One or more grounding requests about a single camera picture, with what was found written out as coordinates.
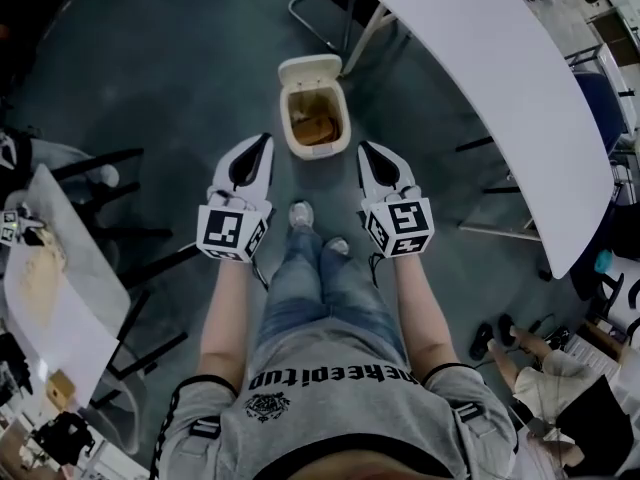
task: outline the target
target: gray floor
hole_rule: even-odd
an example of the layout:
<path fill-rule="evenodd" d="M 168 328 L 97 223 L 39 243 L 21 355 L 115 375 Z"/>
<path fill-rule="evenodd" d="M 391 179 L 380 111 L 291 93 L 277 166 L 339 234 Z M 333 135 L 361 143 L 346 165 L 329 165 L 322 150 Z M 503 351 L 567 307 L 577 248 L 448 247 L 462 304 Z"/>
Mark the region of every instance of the gray floor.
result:
<path fill-rule="evenodd" d="M 404 39 L 401 27 L 380 32 L 343 81 L 353 128 L 347 151 L 317 163 L 289 154 L 277 67 L 325 50 L 289 16 L 288 1 L 73 0 L 42 43 L 33 73 L 12 99 L 10 123 L 38 127 L 43 138 L 92 154 L 144 147 L 142 162 L 124 169 L 142 190 L 104 218 L 174 231 L 168 241 L 121 243 L 119 268 L 194 241 L 197 207 L 216 161 L 239 140 L 263 131 L 276 139 L 269 198 L 278 209 L 257 255 L 267 277 L 283 255 L 288 205 L 301 197 L 314 204 L 321 233 L 347 237 L 364 261 L 373 246 L 355 213 L 361 198 L 355 147 L 373 140 L 410 160 L 431 199 L 437 231 L 422 260 L 463 360 L 478 324 L 495 322 L 505 311 L 525 326 L 548 313 L 555 315 L 549 326 L 579 317 L 584 305 L 568 279 L 546 284 L 537 278 L 544 258 L 539 244 L 457 229 L 472 211 L 478 218 L 523 220 L 526 208 L 517 194 L 482 197 L 483 187 L 505 176 L 504 162 L 493 146 L 453 153 L 485 130 L 449 77 L 417 41 Z M 337 38 L 342 13 L 331 3 L 310 0 L 302 12 Z M 360 31 L 354 27 L 354 36 Z M 195 368 L 216 271 L 215 261 L 200 256 L 150 284 L 152 298 L 129 345 L 143 354 L 181 329 L 190 339 L 148 376 L 151 396 L 138 457 L 144 465 L 171 391 Z M 381 289 L 393 307 L 388 274 L 391 265 L 381 265 Z M 264 298 L 254 282 L 254 323 Z M 495 368 L 482 372 L 506 400 Z"/>

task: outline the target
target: trash bin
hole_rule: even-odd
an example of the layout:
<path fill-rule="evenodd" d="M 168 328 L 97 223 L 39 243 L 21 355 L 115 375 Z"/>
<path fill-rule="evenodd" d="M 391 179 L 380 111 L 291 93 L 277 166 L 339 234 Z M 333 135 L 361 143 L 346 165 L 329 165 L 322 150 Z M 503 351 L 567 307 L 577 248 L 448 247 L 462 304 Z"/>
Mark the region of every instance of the trash bin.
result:
<path fill-rule="evenodd" d="M 328 54 L 289 59 L 278 68 L 284 136 L 303 160 L 327 158 L 349 145 L 349 112 L 336 80 L 341 69 L 340 57 Z"/>

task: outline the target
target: gray t-shirt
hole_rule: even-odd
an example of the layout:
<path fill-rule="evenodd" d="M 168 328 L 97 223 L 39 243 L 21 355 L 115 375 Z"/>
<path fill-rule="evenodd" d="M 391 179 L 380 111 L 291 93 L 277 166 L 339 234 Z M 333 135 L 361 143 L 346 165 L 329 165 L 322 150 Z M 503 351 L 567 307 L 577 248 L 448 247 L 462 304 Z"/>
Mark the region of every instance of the gray t-shirt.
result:
<path fill-rule="evenodd" d="M 463 365 L 424 387 L 398 353 L 323 320 L 260 347 L 242 391 L 207 375 L 183 382 L 156 446 L 162 480 L 287 478 L 332 453 L 384 453 L 424 473 L 505 478 L 517 438 L 505 407 Z"/>

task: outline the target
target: desk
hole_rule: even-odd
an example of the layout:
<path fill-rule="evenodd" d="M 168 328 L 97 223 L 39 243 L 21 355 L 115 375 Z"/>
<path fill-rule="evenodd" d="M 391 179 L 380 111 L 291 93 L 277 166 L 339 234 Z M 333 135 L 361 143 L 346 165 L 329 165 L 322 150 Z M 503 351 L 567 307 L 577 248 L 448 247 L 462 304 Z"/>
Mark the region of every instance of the desk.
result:
<path fill-rule="evenodd" d="M 12 247 L 4 278 L 11 317 L 8 324 L 17 326 L 10 330 L 21 348 L 26 349 L 32 379 L 39 377 L 44 381 L 62 369 L 76 387 L 77 403 L 86 407 L 116 349 L 116 336 L 131 301 L 44 165 L 36 169 L 25 202 L 53 230 L 67 256 L 67 266 L 58 285 L 50 322 L 43 327 L 25 309 L 20 292 L 21 275 L 33 248 Z M 27 353 L 29 349 L 35 356 Z"/>
<path fill-rule="evenodd" d="M 521 0 L 379 1 L 429 50 L 484 122 L 535 221 L 537 232 L 522 238 L 541 240 L 554 277 L 562 277 L 613 193 L 598 127 L 562 54 Z M 429 187 L 423 189 L 428 194 Z"/>
<path fill-rule="evenodd" d="M 616 60 L 611 54 L 611 50 L 606 44 L 598 44 L 591 48 L 586 48 L 578 52 L 572 53 L 565 57 L 569 61 L 570 67 L 579 66 L 586 62 L 594 62 L 600 73 L 607 77 L 613 92 L 618 97 L 618 103 L 620 104 L 620 110 L 624 117 L 625 125 L 627 126 L 627 133 L 633 135 L 636 129 L 636 123 L 638 121 L 638 115 L 636 114 L 636 108 L 633 105 L 633 98 L 630 94 L 625 96 L 625 93 L 629 92 L 629 87 L 622 76 L 622 72 L 616 64 Z"/>

